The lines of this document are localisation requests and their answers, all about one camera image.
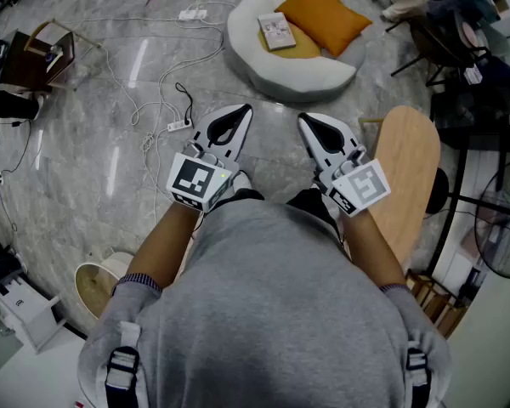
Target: white bucket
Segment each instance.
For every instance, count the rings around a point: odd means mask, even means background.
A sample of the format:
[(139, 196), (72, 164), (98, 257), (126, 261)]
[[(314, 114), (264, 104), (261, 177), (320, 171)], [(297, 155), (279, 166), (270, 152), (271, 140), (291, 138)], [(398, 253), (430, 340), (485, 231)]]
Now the white bucket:
[(76, 291), (83, 305), (98, 319), (111, 297), (113, 286), (127, 273), (133, 256), (115, 252), (102, 263), (83, 263), (77, 266)]

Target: forearm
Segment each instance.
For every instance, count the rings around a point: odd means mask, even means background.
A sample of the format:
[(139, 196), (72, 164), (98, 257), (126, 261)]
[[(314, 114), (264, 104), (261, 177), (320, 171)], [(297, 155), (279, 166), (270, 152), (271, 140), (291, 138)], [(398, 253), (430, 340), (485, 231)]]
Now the forearm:
[(178, 273), (199, 212), (174, 202), (147, 236), (128, 267), (128, 274), (146, 274), (160, 287)]
[(343, 228), (352, 263), (378, 287), (405, 284), (400, 263), (368, 210), (353, 218), (343, 216)]

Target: jeans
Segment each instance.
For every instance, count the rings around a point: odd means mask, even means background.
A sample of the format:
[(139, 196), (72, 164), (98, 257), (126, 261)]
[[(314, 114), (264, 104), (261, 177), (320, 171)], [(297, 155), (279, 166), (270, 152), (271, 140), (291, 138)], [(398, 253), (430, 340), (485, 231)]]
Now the jeans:
[[(226, 198), (224, 200), (218, 201), (212, 210), (215, 210), (218, 207), (221, 207), (228, 202), (240, 201), (240, 200), (261, 200), (264, 201), (264, 196), (258, 193), (253, 189), (239, 189), (233, 196), (230, 198)], [(337, 233), (338, 238), (340, 238), (340, 233), (338, 232), (337, 223), (334, 221), (332, 216), (329, 214), (329, 211), (326, 209), (323, 200), (321, 199), (321, 192), (317, 189), (305, 189), (298, 192), (297, 196), (292, 198), (288, 203), (288, 206), (295, 207), (298, 210), (302, 210), (306, 213), (309, 213), (317, 218), (321, 219), (323, 222), (329, 224)]]

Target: sleeve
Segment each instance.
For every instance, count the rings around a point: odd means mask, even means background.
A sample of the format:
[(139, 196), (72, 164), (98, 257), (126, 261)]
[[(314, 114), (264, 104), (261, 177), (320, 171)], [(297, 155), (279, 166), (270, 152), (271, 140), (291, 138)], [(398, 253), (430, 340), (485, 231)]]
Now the sleeve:
[(140, 312), (155, 303), (161, 292), (138, 282), (123, 282), (114, 287), (94, 329), (83, 345), (77, 362), (77, 378), (86, 399), (96, 406), (96, 371), (110, 358), (111, 352), (121, 345), (119, 322), (136, 322)]
[(408, 334), (409, 346), (413, 344), (427, 357), (431, 371), (431, 389), (428, 406), (436, 406), (444, 397), (451, 379), (451, 355), (448, 343), (433, 322), (423, 313), (416, 299), (405, 286), (393, 286), (382, 291), (399, 311)]

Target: black chair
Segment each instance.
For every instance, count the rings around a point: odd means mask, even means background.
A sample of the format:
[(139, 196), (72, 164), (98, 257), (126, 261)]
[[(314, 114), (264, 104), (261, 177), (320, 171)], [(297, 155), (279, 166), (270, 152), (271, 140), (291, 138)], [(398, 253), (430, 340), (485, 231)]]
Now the black chair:
[[(387, 32), (392, 31), (402, 21), (392, 25)], [(411, 37), (416, 44), (419, 55), (412, 61), (402, 65), (391, 73), (396, 76), (409, 66), (414, 65), (421, 59), (426, 59), (437, 67), (436, 72), (428, 79), (425, 86), (434, 86), (446, 83), (446, 80), (435, 81), (436, 77), (445, 67), (459, 68), (460, 70), (471, 68), (479, 60), (489, 56), (486, 47), (466, 47), (458, 38), (446, 34), (438, 25), (424, 16), (409, 18)], [(478, 56), (475, 52), (485, 51)]]

